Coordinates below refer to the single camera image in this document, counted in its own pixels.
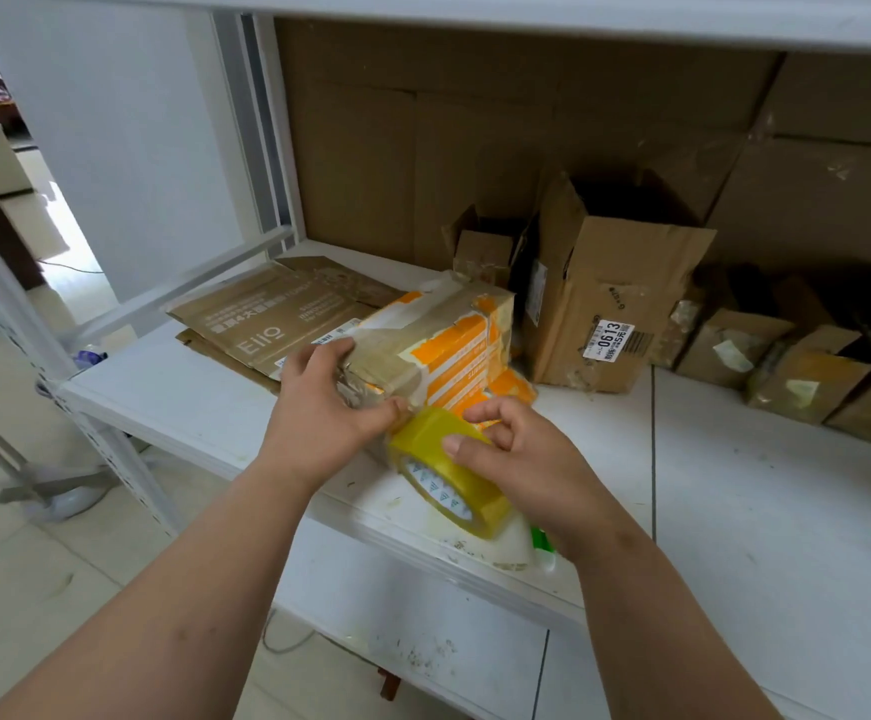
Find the person's left forearm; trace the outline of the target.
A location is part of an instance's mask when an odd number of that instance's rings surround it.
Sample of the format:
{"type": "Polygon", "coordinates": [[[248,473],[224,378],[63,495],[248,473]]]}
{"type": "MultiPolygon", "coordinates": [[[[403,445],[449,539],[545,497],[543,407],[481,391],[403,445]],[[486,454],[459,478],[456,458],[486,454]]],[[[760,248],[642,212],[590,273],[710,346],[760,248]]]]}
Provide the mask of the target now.
{"type": "Polygon", "coordinates": [[[0,720],[234,720],[295,533],[330,474],[254,460],[0,699],[0,720]]]}

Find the person's right forearm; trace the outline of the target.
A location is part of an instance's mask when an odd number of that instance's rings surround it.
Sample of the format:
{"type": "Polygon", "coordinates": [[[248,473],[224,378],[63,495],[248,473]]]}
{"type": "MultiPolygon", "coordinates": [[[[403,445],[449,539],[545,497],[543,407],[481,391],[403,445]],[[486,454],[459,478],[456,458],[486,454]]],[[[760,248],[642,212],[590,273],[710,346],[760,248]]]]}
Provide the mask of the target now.
{"type": "Polygon", "coordinates": [[[784,720],[626,515],[560,528],[611,720],[784,720]]]}

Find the tall open labelled cardboard box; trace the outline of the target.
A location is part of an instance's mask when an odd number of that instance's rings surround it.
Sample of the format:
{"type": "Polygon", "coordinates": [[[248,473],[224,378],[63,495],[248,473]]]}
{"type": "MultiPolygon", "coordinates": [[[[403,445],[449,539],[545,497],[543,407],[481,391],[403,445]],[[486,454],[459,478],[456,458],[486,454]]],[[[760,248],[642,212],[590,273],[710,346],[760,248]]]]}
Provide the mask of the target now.
{"type": "Polygon", "coordinates": [[[532,382],[626,394],[716,237],[649,168],[551,174],[525,291],[532,382]]]}

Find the small open brown cardboard box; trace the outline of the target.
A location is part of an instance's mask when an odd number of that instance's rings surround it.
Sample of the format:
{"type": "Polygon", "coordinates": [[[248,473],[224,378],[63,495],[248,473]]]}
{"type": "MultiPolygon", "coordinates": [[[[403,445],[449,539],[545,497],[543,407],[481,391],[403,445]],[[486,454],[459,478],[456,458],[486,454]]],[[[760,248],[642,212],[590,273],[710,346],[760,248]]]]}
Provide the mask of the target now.
{"type": "Polygon", "coordinates": [[[485,216],[472,204],[442,226],[441,237],[455,273],[512,291],[528,229],[526,217],[485,216]]]}

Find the person's left hand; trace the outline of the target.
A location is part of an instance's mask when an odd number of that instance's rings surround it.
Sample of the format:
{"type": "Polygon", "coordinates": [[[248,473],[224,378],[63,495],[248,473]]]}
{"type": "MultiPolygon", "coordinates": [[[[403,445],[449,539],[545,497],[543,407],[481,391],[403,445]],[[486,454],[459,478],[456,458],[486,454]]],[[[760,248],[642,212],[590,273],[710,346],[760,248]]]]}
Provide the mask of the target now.
{"type": "Polygon", "coordinates": [[[358,407],[348,404],[336,383],[338,368],[355,345],[351,337],[336,338],[288,357],[255,469],[313,496],[369,445],[346,438],[346,410],[358,407]]]}

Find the yellow packing tape roll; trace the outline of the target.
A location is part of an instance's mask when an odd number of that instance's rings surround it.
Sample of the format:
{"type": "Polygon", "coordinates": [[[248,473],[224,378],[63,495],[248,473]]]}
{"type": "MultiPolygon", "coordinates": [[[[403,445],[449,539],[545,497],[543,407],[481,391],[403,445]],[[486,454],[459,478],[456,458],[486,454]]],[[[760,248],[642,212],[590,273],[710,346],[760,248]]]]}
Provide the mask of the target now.
{"type": "Polygon", "coordinates": [[[452,411],[424,406],[391,434],[388,458],[393,469],[443,517],[481,540],[492,541],[511,519],[511,503],[494,483],[451,459],[442,446],[449,435],[490,443],[477,426],[452,411]]]}

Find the orange and white taped carton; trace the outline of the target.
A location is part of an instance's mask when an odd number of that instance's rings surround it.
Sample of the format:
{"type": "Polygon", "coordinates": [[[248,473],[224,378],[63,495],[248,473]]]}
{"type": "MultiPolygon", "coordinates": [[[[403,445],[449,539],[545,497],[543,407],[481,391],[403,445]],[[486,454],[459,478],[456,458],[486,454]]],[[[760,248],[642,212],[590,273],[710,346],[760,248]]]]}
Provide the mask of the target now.
{"type": "Polygon", "coordinates": [[[496,397],[531,405],[537,391],[510,364],[514,294],[453,272],[409,291],[348,332],[337,386],[353,407],[405,399],[458,416],[496,397]]]}

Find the person's right hand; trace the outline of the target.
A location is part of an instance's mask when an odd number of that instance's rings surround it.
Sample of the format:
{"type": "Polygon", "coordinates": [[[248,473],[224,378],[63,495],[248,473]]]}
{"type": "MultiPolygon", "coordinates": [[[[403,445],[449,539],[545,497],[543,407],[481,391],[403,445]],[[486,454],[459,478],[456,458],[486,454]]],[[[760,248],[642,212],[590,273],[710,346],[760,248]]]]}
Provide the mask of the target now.
{"type": "Polygon", "coordinates": [[[483,434],[498,447],[497,471],[482,477],[577,566],[592,560],[614,530],[629,523],[569,438],[525,403],[496,397],[467,409],[463,417],[489,423],[483,434]]]}

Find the white metal shelf rack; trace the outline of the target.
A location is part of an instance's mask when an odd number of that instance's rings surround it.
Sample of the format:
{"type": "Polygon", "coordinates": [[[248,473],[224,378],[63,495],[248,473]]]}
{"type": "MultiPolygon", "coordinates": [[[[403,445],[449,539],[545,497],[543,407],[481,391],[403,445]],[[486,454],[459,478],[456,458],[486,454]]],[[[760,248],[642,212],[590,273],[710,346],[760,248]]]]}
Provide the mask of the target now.
{"type": "MultiPolygon", "coordinates": [[[[765,97],[786,54],[871,56],[871,0],[0,0],[0,70],[122,302],[64,343],[0,284],[0,326],[171,532],[120,432],[231,479],[274,399],[178,343],[157,286],[248,263],[265,206],[292,255],[405,289],[438,271],[309,238],[276,18],[776,51],[765,97]],[[109,358],[80,371],[88,345],[109,358]]],[[[871,720],[871,444],[656,370],[624,397],[543,387],[538,408],[785,716],[871,720]]]]}

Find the printed flattened cardboard box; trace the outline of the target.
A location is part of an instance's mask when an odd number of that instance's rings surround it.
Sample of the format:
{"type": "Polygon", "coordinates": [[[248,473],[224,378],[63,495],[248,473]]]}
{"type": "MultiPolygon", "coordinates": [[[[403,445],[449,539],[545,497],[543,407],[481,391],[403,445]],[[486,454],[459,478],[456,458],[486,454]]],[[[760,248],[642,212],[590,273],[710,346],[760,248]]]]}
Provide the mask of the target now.
{"type": "Polygon", "coordinates": [[[345,338],[405,293],[326,256],[291,257],[194,290],[166,313],[263,377],[286,357],[345,338]]]}

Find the green labelled bottle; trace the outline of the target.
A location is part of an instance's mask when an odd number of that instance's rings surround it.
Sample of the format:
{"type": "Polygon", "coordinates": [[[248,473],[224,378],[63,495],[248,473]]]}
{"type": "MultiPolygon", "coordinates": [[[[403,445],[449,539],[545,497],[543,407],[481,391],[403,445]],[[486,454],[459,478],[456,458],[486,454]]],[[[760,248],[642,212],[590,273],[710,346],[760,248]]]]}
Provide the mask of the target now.
{"type": "Polygon", "coordinates": [[[540,570],[553,573],[558,567],[558,552],[548,534],[541,528],[529,526],[530,539],[534,551],[534,561],[540,570]]]}

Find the large taped brown cardboard box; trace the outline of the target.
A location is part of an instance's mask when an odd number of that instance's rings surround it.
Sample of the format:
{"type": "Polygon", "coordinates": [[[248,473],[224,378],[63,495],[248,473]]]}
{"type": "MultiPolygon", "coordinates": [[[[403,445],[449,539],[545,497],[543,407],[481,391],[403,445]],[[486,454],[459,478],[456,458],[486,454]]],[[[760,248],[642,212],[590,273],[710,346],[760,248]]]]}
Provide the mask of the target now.
{"type": "Polygon", "coordinates": [[[871,264],[871,55],[785,55],[708,223],[723,263],[871,264]]]}

